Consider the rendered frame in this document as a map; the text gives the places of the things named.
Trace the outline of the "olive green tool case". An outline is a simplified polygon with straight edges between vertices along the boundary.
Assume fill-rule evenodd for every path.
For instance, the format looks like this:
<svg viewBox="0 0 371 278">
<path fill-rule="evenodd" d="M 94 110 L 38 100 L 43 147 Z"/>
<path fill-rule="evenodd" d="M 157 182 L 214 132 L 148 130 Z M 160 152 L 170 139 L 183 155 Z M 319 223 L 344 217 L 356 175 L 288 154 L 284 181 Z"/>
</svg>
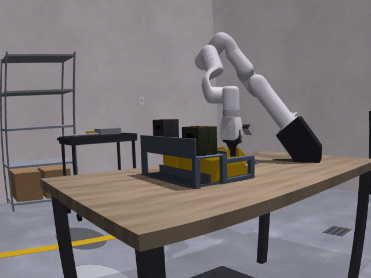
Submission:
<svg viewBox="0 0 371 278">
<path fill-rule="evenodd" d="M 197 156 L 217 154 L 217 126 L 182 127 L 182 138 L 196 139 Z"/>
</svg>

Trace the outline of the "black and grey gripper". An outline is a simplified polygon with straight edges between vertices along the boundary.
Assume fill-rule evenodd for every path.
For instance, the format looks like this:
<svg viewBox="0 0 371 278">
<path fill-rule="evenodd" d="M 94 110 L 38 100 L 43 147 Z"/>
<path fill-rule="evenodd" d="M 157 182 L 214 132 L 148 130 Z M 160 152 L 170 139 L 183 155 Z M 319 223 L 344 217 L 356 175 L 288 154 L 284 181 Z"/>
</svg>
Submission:
<svg viewBox="0 0 371 278">
<path fill-rule="evenodd" d="M 236 156 L 236 147 L 242 142 L 243 131 L 240 116 L 224 116 L 221 119 L 220 138 L 230 149 L 230 156 Z"/>
</svg>

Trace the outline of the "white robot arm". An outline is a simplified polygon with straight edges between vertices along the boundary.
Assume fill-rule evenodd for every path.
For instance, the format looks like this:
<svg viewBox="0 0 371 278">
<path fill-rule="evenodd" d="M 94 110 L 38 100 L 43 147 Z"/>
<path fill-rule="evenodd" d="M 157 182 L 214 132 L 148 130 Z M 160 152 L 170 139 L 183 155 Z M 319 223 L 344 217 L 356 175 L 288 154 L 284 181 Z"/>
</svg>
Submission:
<svg viewBox="0 0 371 278">
<path fill-rule="evenodd" d="M 202 91 L 207 102 L 223 103 L 223 116 L 240 116 L 238 87 L 211 87 L 209 82 L 223 73 L 219 55 L 224 49 L 228 60 L 236 69 L 239 80 L 252 96 L 258 98 L 279 126 L 279 132 L 297 118 L 298 113 L 288 110 L 267 80 L 254 73 L 252 63 L 240 51 L 235 41 L 223 32 L 217 33 L 195 58 L 195 65 L 200 70 L 206 70 Z"/>
</svg>

